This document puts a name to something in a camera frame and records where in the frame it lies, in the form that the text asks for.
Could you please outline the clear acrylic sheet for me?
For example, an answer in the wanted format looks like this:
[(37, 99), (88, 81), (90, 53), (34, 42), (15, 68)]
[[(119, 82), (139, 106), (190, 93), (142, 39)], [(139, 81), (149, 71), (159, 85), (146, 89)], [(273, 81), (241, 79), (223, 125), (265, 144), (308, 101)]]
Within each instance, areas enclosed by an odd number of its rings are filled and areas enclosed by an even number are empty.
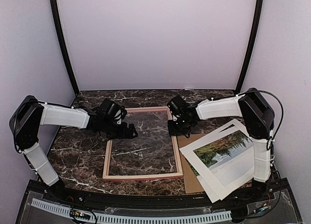
[(130, 112), (125, 117), (138, 133), (134, 139), (112, 141), (110, 176), (150, 175), (177, 172), (167, 111)]

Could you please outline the light wooden picture frame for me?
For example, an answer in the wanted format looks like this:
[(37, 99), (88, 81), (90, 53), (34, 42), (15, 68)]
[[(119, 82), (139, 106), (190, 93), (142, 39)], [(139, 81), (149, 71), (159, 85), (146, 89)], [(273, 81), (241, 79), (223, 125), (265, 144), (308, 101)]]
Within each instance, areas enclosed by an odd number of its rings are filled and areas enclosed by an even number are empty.
[[(128, 108), (127, 113), (130, 112), (150, 112), (150, 111), (167, 111), (169, 120), (172, 120), (172, 115), (167, 106), (156, 106), (156, 107), (140, 107), (140, 108)], [(177, 138), (170, 136), (172, 138), (174, 157), (176, 162), (177, 172), (175, 173), (164, 173), (164, 174), (150, 174), (150, 175), (132, 175), (132, 176), (110, 176), (109, 174), (109, 163), (111, 156), (111, 146), (112, 141), (107, 142), (105, 158), (104, 158), (104, 170), (103, 170), (103, 180), (107, 181), (139, 181), (139, 180), (157, 180), (157, 179), (169, 179), (169, 178), (180, 178), (183, 176), (181, 159), (179, 154), (179, 148), (177, 143)]]

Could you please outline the white mat board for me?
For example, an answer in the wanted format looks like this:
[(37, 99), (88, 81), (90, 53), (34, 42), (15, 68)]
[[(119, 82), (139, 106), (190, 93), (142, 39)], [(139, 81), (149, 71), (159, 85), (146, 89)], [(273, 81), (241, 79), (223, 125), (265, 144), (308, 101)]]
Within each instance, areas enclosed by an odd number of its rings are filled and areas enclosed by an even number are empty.
[(233, 119), (180, 149), (211, 202), (223, 200), (254, 176), (254, 147)]

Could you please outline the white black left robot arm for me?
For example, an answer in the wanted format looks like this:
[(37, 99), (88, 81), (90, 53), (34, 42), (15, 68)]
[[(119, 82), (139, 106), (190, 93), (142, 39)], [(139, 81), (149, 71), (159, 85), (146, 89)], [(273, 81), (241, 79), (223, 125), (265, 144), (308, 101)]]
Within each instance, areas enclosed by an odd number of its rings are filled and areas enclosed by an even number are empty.
[(10, 118), (9, 126), (15, 150), (24, 155), (32, 170), (50, 187), (50, 196), (63, 203), (69, 193), (60, 185), (60, 177), (39, 145), (40, 126), (68, 126), (102, 132), (108, 139), (134, 139), (138, 133), (133, 124), (123, 121), (126, 114), (124, 106), (110, 99), (104, 99), (99, 106), (87, 110), (39, 101), (28, 95)]

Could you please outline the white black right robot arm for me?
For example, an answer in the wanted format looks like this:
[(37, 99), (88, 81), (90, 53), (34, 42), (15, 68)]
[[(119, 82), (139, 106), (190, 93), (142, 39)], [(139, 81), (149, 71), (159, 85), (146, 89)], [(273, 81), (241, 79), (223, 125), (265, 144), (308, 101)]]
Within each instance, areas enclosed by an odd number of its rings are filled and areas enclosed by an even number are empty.
[(168, 103), (172, 120), (168, 121), (170, 136), (190, 137), (199, 121), (222, 117), (243, 118), (248, 135), (254, 141), (254, 180), (265, 183), (270, 177), (270, 145), (274, 139), (275, 113), (261, 91), (250, 88), (245, 93), (226, 98), (210, 98), (193, 104), (181, 96)]

